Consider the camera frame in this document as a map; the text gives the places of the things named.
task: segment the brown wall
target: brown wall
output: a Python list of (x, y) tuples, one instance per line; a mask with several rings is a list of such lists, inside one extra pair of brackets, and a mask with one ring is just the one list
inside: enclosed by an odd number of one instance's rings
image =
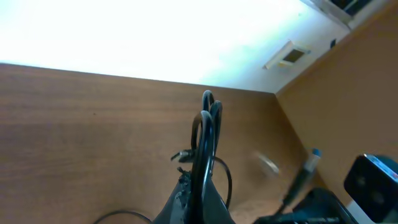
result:
[(397, 52), (395, 4), (278, 95), (303, 145), (323, 150), (320, 175), (344, 202), (357, 155), (398, 161)]
[[(224, 105), (217, 154), (233, 217), (274, 212), (304, 155), (273, 94), (0, 64), (0, 223), (92, 223), (120, 208), (154, 218), (208, 88)], [(281, 177), (264, 178), (254, 151)], [(225, 197), (218, 166), (213, 179)]]

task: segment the black electronic device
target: black electronic device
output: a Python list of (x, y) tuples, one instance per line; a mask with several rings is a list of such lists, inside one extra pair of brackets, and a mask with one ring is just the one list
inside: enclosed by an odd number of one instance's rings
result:
[(344, 188), (375, 223), (398, 223), (398, 164), (392, 159), (359, 156)]
[[(221, 102), (214, 99), (211, 91), (205, 91), (202, 110), (192, 124), (191, 148), (171, 157), (171, 160), (178, 158), (179, 162), (192, 163), (192, 169), (178, 168), (181, 176), (163, 210), (153, 221), (137, 212), (117, 210), (103, 215), (94, 224), (120, 213), (136, 215), (156, 224), (234, 224), (228, 211), (232, 193), (231, 173), (225, 162), (216, 157), (222, 111)], [(259, 217), (255, 224), (358, 224), (333, 192), (325, 189), (313, 189), (293, 208), (292, 213), (283, 213), (311, 178), (320, 156), (320, 151), (314, 149), (297, 172), (278, 211)], [(225, 202), (211, 179), (215, 162), (224, 167), (228, 178)], [(347, 192), (375, 222), (393, 220), (397, 214), (397, 170), (397, 164), (389, 158), (365, 155), (357, 158), (345, 180)]]

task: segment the brown panel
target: brown panel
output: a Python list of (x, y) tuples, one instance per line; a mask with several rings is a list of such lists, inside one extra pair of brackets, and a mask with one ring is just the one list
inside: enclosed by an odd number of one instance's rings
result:
[(398, 161), (398, 4), (333, 49), (278, 96), (305, 146), (323, 149), (320, 175), (344, 202), (356, 156)]
[[(273, 212), (303, 159), (273, 94), (0, 65), (0, 223), (92, 223), (119, 208), (154, 218), (206, 89), (224, 106), (218, 156), (233, 176), (234, 218)], [(254, 151), (282, 178), (264, 178)], [(218, 166), (214, 181), (225, 197)]]

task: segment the thin black wire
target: thin black wire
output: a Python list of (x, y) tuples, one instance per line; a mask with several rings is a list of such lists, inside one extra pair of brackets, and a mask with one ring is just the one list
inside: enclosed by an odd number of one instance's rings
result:
[(101, 217), (100, 217), (99, 219), (97, 219), (93, 224), (98, 224), (100, 221), (104, 220), (105, 218), (108, 218), (108, 217), (110, 217), (110, 216), (112, 216), (112, 215), (117, 215), (117, 214), (130, 214), (130, 215), (135, 215), (135, 216), (139, 217), (140, 219), (146, 221), (147, 223), (152, 223), (152, 221), (151, 221), (149, 218), (145, 217), (144, 215), (141, 215), (141, 214), (138, 213), (138, 212), (127, 211), (127, 210), (116, 210), (116, 211), (109, 212), (109, 213), (107, 213), (107, 214), (101, 216)]
[(225, 207), (226, 209), (229, 208), (229, 204), (231, 203), (231, 196), (232, 196), (232, 176), (231, 176), (231, 172), (229, 171), (228, 166), (226, 165), (226, 163), (220, 159), (219, 157), (215, 157), (215, 161), (217, 161), (218, 163), (220, 163), (223, 167), (224, 170), (226, 172), (226, 176), (228, 178), (228, 196), (226, 198), (226, 202), (225, 202)]

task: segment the wire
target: wire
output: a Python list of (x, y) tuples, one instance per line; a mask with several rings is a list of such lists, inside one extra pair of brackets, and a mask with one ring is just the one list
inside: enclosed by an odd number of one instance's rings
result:
[(226, 198), (226, 202), (225, 202), (225, 207), (226, 209), (229, 208), (229, 204), (231, 203), (231, 196), (232, 196), (232, 176), (231, 176), (231, 172), (229, 171), (228, 166), (226, 165), (226, 163), (220, 159), (219, 157), (215, 157), (215, 161), (217, 161), (218, 163), (220, 163), (223, 167), (224, 170), (226, 172), (226, 176), (228, 178), (228, 195)]
[(107, 213), (107, 214), (101, 216), (101, 217), (100, 217), (99, 219), (97, 219), (93, 224), (98, 224), (100, 221), (104, 220), (105, 218), (108, 218), (108, 217), (110, 217), (110, 216), (112, 216), (112, 215), (117, 215), (117, 214), (130, 214), (130, 215), (135, 215), (135, 216), (139, 217), (140, 219), (146, 221), (147, 223), (152, 223), (152, 221), (151, 221), (149, 218), (145, 217), (144, 215), (141, 215), (141, 214), (138, 213), (138, 212), (127, 211), (127, 210), (116, 210), (116, 211), (109, 212), (109, 213)]

